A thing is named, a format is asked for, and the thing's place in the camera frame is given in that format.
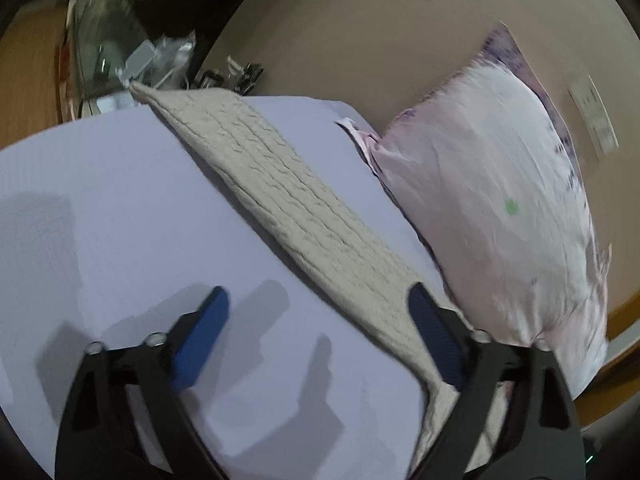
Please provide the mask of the beige knitted garment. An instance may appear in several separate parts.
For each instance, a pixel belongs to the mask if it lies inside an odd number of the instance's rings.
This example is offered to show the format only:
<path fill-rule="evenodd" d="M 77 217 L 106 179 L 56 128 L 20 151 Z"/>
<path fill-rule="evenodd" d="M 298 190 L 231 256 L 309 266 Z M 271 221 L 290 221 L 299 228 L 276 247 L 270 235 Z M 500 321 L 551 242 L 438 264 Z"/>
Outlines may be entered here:
<path fill-rule="evenodd" d="M 407 307 L 409 288 L 424 274 L 375 234 L 237 94 L 154 90 L 138 82 L 130 92 L 221 177 L 337 312 L 426 387 L 430 400 L 411 460 L 419 463 L 434 448 L 458 397 L 439 378 Z"/>

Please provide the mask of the lavender bed sheet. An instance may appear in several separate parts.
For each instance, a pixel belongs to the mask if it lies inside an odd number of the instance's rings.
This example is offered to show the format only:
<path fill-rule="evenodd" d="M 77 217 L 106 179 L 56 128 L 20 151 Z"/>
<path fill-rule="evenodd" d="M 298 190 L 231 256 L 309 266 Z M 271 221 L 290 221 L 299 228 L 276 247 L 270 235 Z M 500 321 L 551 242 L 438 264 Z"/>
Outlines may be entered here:
<path fill-rule="evenodd" d="M 183 397 L 235 479 L 402 479 L 420 384 L 331 306 L 145 106 L 1 153 L 1 406 L 54 465 L 91 341 L 140 344 L 215 286 L 229 321 Z"/>

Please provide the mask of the pink floral pillow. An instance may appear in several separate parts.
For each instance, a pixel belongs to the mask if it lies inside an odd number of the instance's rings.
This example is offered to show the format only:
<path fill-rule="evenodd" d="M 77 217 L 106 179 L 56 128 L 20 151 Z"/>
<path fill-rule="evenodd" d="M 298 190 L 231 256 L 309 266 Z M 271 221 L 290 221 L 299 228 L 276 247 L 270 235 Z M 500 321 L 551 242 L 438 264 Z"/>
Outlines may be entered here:
<path fill-rule="evenodd" d="M 342 128 L 431 249 L 454 303 L 506 344 L 546 342 L 573 396 L 608 351 L 608 268 L 565 122 L 510 30 L 383 133 Z"/>

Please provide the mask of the clutter on bedside table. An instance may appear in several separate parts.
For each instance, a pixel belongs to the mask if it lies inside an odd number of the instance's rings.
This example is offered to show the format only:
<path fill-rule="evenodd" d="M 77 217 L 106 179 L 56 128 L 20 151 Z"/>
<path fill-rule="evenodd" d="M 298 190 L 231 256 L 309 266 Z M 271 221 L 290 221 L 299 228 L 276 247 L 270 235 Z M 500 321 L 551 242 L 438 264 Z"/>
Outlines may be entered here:
<path fill-rule="evenodd" d="M 246 96 L 264 68 L 226 59 L 222 70 L 188 78 L 195 35 L 149 40 L 128 0 L 70 0 L 58 48 L 58 114 L 61 122 L 132 107 L 130 84 L 160 90 L 224 88 Z"/>

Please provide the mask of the wall switch plate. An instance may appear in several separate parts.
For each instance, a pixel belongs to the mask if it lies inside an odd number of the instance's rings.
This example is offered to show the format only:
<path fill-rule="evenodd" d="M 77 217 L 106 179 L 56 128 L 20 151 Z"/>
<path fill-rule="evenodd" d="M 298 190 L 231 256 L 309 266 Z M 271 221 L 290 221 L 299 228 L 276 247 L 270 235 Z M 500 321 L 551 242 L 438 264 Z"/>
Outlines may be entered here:
<path fill-rule="evenodd" d="M 598 159 L 615 152 L 620 144 L 610 115 L 591 76 L 580 76 L 568 87 L 568 91 L 587 127 Z"/>

